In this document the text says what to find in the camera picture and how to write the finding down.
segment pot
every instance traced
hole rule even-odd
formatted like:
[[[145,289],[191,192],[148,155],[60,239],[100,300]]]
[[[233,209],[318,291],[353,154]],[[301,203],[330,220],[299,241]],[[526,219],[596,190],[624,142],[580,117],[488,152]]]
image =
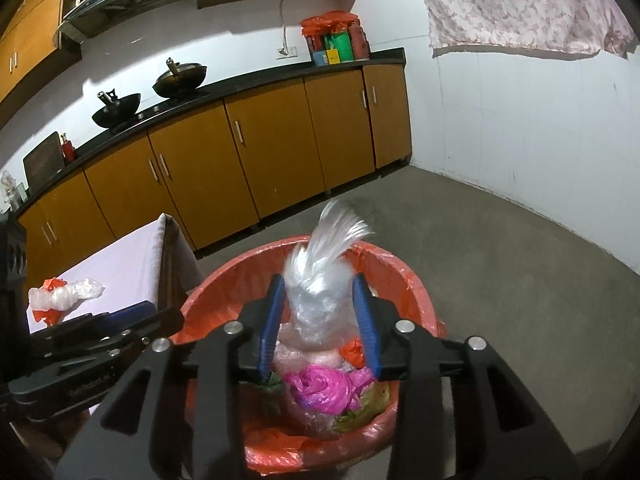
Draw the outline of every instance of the pot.
[[[178,97],[195,90],[207,75],[207,67],[200,63],[180,64],[169,58],[169,70],[164,72],[154,84],[154,92],[160,97]]]
[[[118,99],[115,89],[110,92],[98,92],[98,99],[104,108],[92,115],[94,123],[103,128],[113,128],[132,118],[140,106],[140,94],[127,95]]]

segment electrical outlet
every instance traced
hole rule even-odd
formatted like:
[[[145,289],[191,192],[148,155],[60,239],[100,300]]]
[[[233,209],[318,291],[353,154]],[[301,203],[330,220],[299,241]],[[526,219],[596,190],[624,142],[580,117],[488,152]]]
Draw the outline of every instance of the electrical outlet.
[[[279,48],[276,52],[277,52],[276,59],[287,59],[287,57],[298,57],[298,48],[296,46],[290,46],[288,54],[283,54],[281,48]]]

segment metal bolt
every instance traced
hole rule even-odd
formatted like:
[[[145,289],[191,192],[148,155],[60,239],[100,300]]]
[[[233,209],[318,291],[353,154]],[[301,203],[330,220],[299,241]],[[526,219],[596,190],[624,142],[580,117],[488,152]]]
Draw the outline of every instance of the metal bolt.
[[[469,338],[469,346],[474,350],[484,350],[486,348],[486,341],[479,335],[475,335]]]
[[[238,332],[242,332],[242,329],[244,329],[244,326],[242,326],[242,323],[240,323],[239,321],[229,321],[228,323],[226,323],[226,325],[224,327],[225,333],[227,333],[229,335],[233,335],[233,334],[237,334]]]
[[[413,321],[408,319],[401,319],[396,322],[396,330],[402,334],[407,334],[409,332],[413,332],[415,330],[415,325]]]
[[[154,352],[164,352],[165,350],[167,350],[169,348],[169,346],[171,346],[171,341],[169,341],[167,338],[165,337],[161,337],[160,339],[156,339],[155,341],[153,341],[151,343],[151,348],[153,349]]]

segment pink curtain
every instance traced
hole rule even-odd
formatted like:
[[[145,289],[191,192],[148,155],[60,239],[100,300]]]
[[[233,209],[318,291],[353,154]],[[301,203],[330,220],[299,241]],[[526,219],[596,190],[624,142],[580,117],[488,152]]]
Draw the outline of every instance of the pink curtain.
[[[493,45],[624,56],[635,34],[614,0],[424,0],[431,46]]]

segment white wall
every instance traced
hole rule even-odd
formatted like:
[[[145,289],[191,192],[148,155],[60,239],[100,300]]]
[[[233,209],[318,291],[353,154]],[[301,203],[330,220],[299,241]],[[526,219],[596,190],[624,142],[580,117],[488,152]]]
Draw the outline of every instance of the white wall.
[[[372,49],[405,48],[412,164],[521,203],[640,271],[640,54],[433,59],[422,0],[341,1]]]
[[[287,63],[309,61],[300,34],[304,18],[338,7],[337,0],[286,0],[287,43],[299,56],[276,60],[282,48],[280,0],[251,0],[198,10],[183,0],[141,14],[82,44],[82,61],[44,87],[0,130],[0,168],[25,180],[22,159],[51,132],[78,147],[103,131],[91,119],[100,90],[140,92],[140,110],[162,101],[152,86],[171,56],[208,67],[204,84]]]

